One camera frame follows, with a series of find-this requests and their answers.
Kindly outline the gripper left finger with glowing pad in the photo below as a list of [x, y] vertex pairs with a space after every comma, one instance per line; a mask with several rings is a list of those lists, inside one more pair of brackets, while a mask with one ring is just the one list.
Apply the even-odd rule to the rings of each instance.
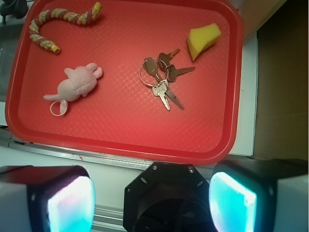
[[89, 232], [95, 187], [82, 166], [2, 166], [2, 232]]

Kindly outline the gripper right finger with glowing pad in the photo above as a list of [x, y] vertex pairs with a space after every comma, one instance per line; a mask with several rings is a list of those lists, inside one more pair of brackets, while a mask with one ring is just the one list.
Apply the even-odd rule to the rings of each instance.
[[300, 159], [223, 160], [209, 188], [219, 232], [307, 232], [309, 164]]

